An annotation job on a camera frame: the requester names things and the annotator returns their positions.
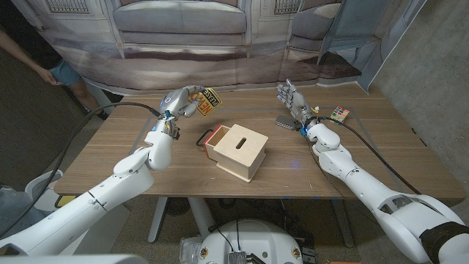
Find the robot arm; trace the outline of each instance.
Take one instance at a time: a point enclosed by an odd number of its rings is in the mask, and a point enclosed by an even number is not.
[[[460,217],[435,198],[393,191],[359,167],[337,134],[319,120],[309,120],[310,106],[287,83],[278,86],[278,98],[302,123],[302,134],[316,142],[313,151],[321,168],[347,184],[402,253],[416,263],[452,263],[469,252],[469,227]]]
[[[155,181],[150,169],[162,170],[171,163],[171,143],[179,137],[175,121],[192,116],[199,104],[188,104],[189,95],[202,89],[189,86],[170,92],[158,109],[161,117],[145,139],[149,147],[122,159],[112,176],[42,221],[1,240],[0,249],[11,246],[29,256],[59,254],[108,211],[146,191]]]

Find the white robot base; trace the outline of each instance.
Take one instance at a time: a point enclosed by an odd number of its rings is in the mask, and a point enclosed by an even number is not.
[[[213,231],[200,246],[185,245],[197,249],[188,263],[303,263],[295,239],[267,221],[242,219],[218,229],[220,232]]]

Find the printed backdrop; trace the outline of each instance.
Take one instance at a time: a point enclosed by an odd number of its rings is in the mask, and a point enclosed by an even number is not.
[[[364,70],[377,71],[423,4],[412,0],[12,1],[86,81],[124,94],[189,84],[215,89],[262,87],[286,78],[300,84],[356,81]]]

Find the box lid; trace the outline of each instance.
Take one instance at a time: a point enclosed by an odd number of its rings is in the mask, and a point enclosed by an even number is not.
[[[213,148],[245,166],[250,166],[261,152],[268,137],[234,124],[219,143]]]

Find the rubik's cube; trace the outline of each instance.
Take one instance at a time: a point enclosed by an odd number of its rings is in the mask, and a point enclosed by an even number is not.
[[[347,117],[347,115],[350,113],[350,111],[346,110],[346,109],[343,109],[342,107],[340,106],[337,106],[336,110],[334,110],[332,112],[332,114],[330,115],[330,118],[332,119],[335,119],[339,122],[344,122],[345,120],[345,117]]]

